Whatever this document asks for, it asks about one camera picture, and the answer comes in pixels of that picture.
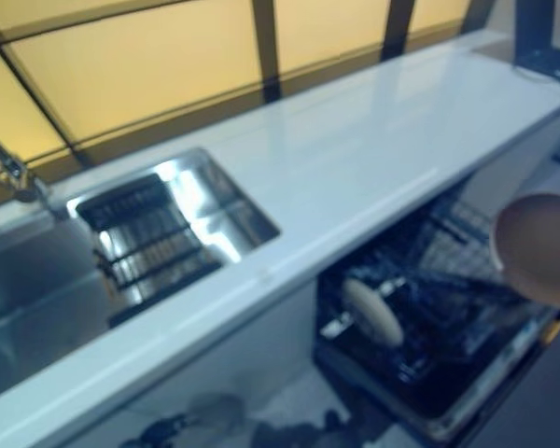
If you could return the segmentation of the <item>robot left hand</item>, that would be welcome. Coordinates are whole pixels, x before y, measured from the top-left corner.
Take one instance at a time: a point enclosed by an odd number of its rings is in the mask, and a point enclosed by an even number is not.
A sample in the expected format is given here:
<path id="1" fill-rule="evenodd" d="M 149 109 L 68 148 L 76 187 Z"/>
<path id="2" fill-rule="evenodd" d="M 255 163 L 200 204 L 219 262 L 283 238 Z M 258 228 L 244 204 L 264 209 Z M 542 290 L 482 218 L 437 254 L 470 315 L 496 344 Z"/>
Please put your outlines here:
<path id="1" fill-rule="evenodd" d="M 149 425 L 139 436 L 140 447 L 168 447 L 173 437 L 191 426 L 194 419 L 187 414 L 165 417 Z"/>

